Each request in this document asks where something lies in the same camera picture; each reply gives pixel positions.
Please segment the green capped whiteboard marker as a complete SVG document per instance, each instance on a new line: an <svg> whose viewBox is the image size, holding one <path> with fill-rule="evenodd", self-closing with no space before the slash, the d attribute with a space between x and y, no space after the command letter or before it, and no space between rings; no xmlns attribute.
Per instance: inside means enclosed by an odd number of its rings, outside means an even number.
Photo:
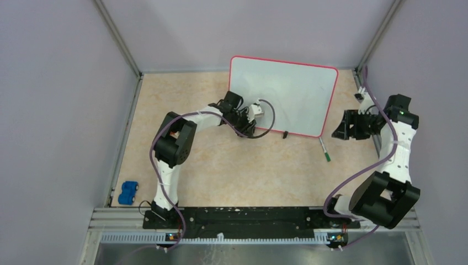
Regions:
<svg viewBox="0 0 468 265"><path fill-rule="evenodd" d="M330 158L329 153L328 153L328 151L326 149L324 141L322 140L321 137L319 137L318 139L320 141L320 144L321 144L321 147L323 149L323 152L324 152L324 155L325 155L325 158L326 158L327 162L331 162L331 158Z"/></svg>

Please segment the pink framed whiteboard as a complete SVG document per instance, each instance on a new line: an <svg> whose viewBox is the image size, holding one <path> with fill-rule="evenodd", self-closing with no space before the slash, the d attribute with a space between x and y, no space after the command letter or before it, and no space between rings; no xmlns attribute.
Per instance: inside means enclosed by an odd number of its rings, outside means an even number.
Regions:
<svg viewBox="0 0 468 265"><path fill-rule="evenodd" d="M338 75L329 66L234 56L228 88L245 105L261 100L257 128L321 137Z"/></svg>

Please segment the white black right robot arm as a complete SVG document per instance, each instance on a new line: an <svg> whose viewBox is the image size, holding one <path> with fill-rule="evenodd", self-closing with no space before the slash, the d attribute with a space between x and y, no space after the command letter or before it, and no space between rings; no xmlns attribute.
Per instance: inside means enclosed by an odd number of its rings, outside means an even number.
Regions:
<svg viewBox="0 0 468 265"><path fill-rule="evenodd" d="M333 191L327 197L323 219L330 227L339 227L347 218L393 229L421 195L421 190L412 185L409 170L419 116L408 109L411 98L401 94L389 96L381 112L367 92L359 92L355 97L360 101L359 109L344 111L332 137L366 140L379 136L379 161L368 170L371 175L352 196Z"/></svg>

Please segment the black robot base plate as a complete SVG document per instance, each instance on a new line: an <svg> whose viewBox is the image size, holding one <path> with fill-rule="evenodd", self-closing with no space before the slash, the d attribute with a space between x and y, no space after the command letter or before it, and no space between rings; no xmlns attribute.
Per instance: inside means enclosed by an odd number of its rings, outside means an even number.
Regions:
<svg viewBox="0 0 468 265"><path fill-rule="evenodd" d="M156 214L147 210L142 227L174 230L185 239L311 239L317 229L358 229L357 221L330 218L322 209L289 207L185 207L180 212Z"/></svg>

